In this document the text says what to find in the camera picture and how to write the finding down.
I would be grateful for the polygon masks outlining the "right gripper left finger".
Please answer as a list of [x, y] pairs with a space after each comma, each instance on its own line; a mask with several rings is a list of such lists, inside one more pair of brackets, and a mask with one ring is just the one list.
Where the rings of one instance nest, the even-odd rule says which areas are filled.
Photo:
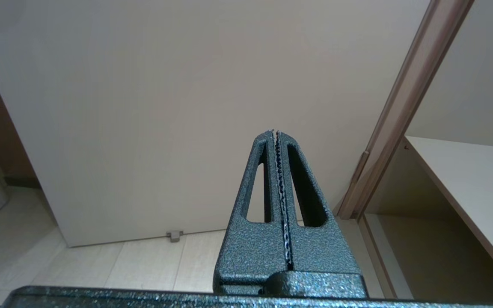
[[[229, 224], [217, 258], [213, 290], [217, 294], [264, 292], [271, 275], [293, 267], [289, 205], [282, 166], [281, 132], [265, 131], [252, 145]], [[263, 222], [251, 222], [248, 210], [258, 168], [263, 176]]]

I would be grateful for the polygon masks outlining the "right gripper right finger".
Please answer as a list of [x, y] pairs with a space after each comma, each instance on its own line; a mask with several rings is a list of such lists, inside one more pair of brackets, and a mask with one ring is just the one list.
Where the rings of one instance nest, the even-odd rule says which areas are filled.
[[276, 179], [287, 268], [360, 275], [299, 143], [282, 131], [276, 133]]

